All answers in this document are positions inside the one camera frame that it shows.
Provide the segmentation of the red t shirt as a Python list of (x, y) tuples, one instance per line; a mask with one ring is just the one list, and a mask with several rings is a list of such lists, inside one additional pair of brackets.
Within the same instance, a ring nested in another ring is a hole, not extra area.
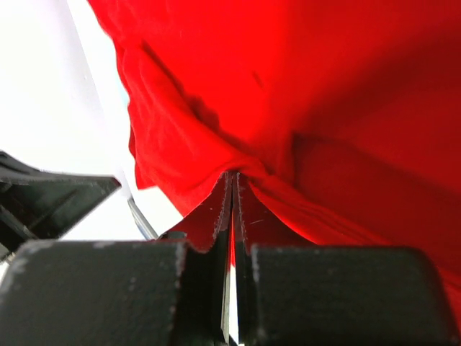
[(406, 245), (460, 308), (458, 1), (92, 1), (140, 189), (221, 173), (316, 244)]

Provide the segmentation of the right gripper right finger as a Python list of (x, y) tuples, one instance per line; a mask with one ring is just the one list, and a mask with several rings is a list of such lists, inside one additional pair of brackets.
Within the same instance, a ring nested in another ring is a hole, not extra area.
[(286, 225), (258, 199), (249, 180), (241, 173), (233, 175), (233, 238), (236, 261), (238, 341), (256, 344), (256, 298), (252, 278), (251, 247), (273, 246), (283, 242)]

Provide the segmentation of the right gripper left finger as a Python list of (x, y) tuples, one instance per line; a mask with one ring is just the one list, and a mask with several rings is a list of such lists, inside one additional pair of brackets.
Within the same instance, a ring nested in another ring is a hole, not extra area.
[(229, 345), (233, 175), (223, 173), (212, 192), (165, 237), (184, 246), (179, 297), (170, 345)]

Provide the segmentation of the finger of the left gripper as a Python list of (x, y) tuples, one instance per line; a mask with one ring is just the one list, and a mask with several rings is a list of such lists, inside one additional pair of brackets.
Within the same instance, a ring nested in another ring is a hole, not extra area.
[(1, 152), (1, 251), (59, 239), (121, 184), (111, 176), (57, 174)]

